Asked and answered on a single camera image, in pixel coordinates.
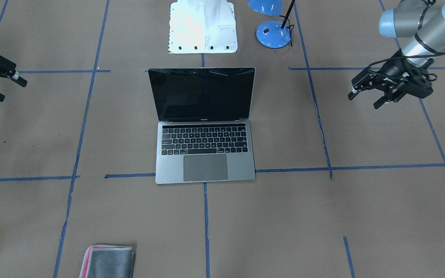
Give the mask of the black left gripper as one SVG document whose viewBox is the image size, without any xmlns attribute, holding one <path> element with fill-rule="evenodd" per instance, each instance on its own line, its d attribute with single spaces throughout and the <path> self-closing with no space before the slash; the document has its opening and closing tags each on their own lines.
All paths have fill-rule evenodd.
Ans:
<svg viewBox="0 0 445 278">
<path fill-rule="evenodd" d="M 429 58 L 421 67 L 408 59 L 391 59 L 376 71 L 371 66 L 364 68 L 352 79 L 352 90 L 348 100 L 353 100 L 359 93 L 366 90 L 379 90 L 384 95 L 373 104 L 374 109 L 391 102 L 399 102 L 405 95 L 420 99 L 433 93 L 428 67 L 434 60 Z"/>
</svg>

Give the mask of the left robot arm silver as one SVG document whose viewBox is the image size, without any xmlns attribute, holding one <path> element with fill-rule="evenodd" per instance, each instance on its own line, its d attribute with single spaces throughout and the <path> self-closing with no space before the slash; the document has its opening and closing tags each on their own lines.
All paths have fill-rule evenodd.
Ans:
<svg viewBox="0 0 445 278">
<path fill-rule="evenodd" d="M 434 0 L 402 0 L 386 10 L 379 21 L 379 33 L 384 37 L 407 37 L 408 42 L 390 58 L 380 60 L 381 68 L 370 64 L 352 79 L 353 100 L 365 90 L 383 93 L 374 104 L 399 102 L 405 95 L 424 99 L 433 93 L 432 83 L 437 79 L 428 72 L 434 59 L 445 55 L 445 4 Z"/>
</svg>

